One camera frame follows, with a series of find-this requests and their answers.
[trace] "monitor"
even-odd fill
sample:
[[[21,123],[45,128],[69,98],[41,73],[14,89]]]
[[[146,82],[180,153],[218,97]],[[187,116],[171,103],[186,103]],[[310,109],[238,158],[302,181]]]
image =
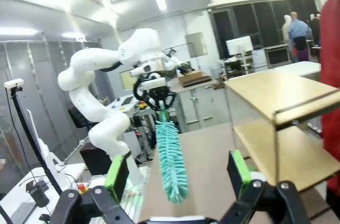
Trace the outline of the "monitor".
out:
[[[122,80],[122,84],[123,84],[124,90],[132,90],[133,89],[133,85],[137,81],[136,77],[132,77],[131,76],[131,74],[130,74],[131,70],[120,72],[120,76],[121,76],[121,80]]]
[[[250,36],[240,37],[226,41],[229,55],[236,55],[254,50]]]

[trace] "window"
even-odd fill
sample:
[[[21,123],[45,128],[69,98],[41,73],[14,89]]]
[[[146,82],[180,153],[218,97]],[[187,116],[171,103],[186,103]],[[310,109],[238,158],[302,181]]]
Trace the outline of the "window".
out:
[[[317,6],[315,4],[315,0],[303,0],[304,8],[308,14],[312,13],[320,13],[320,11],[317,10]]]
[[[302,0],[290,0],[289,4],[291,6],[292,12],[297,12],[299,20],[304,21],[304,22],[307,22],[310,20],[309,14],[304,8]]]
[[[227,45],[225,41],[234,39],[234,34],[232,31],[232,25],[230,22],[230,17],[227,11],[225,12],[220,12],[220,13],[215,13],[214,14],[214,19],[218,31],[218,38],[219,38],[219,46],[221,48],[220,52],[220,57],[221,58],[227,58],[229,57],[229,51],[227,48]]]
[[[282,29],[282,25],[285,23],[284,16],[290,15],[291,11],[287,1],[272,1],[274,9],[274,18],[279,29]]]
[[[254,8],[259,22],[264,47],[278,45],[280,42],[270,2],[255,3]]]
[[[240,36],[258,33],[256,20],[251,4],[233,6]]]
[[[259,2],[213,9],[211,18],[220,57],[229,57],[225,41],[238,37],[250,36],[255,49],[282,44],[284,15],[293,11],[300,20],[310,20],[309,15],[316,13],[315,0]],[[271,58],[273,64],[287,60],[285,50],[276,51],[275,55]]]

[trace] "keyboard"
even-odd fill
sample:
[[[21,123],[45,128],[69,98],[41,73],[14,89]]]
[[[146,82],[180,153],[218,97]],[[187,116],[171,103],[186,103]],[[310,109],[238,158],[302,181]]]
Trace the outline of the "keyboard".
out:
[[[11,216],[13,224],[24,224],[36,206],[35,202],[22,202]]]

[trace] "man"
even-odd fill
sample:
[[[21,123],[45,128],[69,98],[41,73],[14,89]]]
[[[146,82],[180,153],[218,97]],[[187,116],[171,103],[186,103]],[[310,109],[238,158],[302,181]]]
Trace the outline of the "man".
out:
[[[293,51],[293,46],[295,46],[298,60],[308,61],[307,38],[311,35],[312,31],[306,23],[298,20],[296,12],[291,12],[291,17],[293,20],[288,31],[289,50]]]
[[[321,12],[322,83],[340,88],[340,0],[329,0]],[[340,161],[340,109],[322,116],[324,148]],[[327,203],[340,218],[339,175],[327,182]]]
[[[285,24],[283,24],[282,26],[282,35],[283,35],[283,42],[287,45],[289,45],[289,28],[291,26],[292,23],[292,17],[290,17],[289,15],[285,15],[284,16],[285,19]],[[297,56],[296,56],[296,50],[289,50],[290,54],[291,54],[291,59],[293,63],[299,62]]]
[[[318,13],[311,21],[313,40],[314,44],[317,46],[320,46],[320,18],[321,15]]]

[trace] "microfiber duster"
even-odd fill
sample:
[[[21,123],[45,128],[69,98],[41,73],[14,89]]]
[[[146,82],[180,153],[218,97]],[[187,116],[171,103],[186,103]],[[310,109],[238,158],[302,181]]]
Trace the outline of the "microfiber duster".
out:
[[[163,189],[169,201],[181,203],[188,196],[188,177],[175,124],[166,119],[164,103],[160,101],[160,120],[156,121],[156,140]]]

